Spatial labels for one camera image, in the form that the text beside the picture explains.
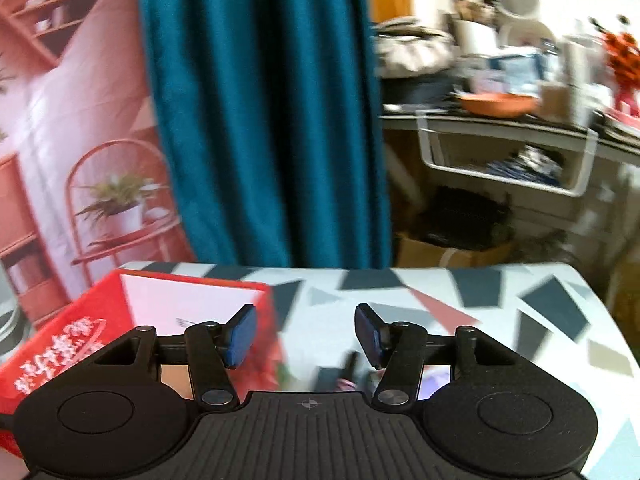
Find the dark fabric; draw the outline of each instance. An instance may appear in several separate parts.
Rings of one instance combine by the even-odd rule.
[[[442,70],[437,74],[383,79],[382,103],[385,105],[431,105],[449,107],[450,94],[454,91],[456,78],[453,70]]]
[[[199,260],[390,264],[366,0],[140,0],[172,186]]]

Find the white bag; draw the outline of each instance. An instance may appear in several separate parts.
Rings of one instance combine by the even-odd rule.
[[[398,79],[435,74],[453,62],[450,34],[420,24],[414,16],[395,18],[376,26],[376,75]]]

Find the metal pivot screw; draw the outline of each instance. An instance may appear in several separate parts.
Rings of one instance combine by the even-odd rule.
[[[226,390],[207,390],[200,399],[209,406],[224,406],[234,400],[234,396]]]
[[[384,390],[378,394],[378,400],[387,406],[402,406],[409,402],[409,396],[401,390]]]

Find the cardboard box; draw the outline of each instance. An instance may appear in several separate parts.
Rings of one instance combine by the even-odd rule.
[[[465,251],[438,247],[400,235],[396,267],[488,267],[504,263],[513,249],[513,242],[486,251]]]
[[[619,264],[611,280],[613,319],[633,352],[640,351],[640,263]]]

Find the red box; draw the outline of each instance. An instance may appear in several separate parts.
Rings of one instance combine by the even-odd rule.
[[[183,333],[190,324],[227,322],[245,303],[257,309],[257,333],[229,377],[241,400],[250,390],[276,390],[281,354],[267,285],[117,269],[0,367],[0,413],[13,413],[28,393],[135,326],[153,325],[158,335]],[[19,454],[7,432],[0,432],[0,446]]]

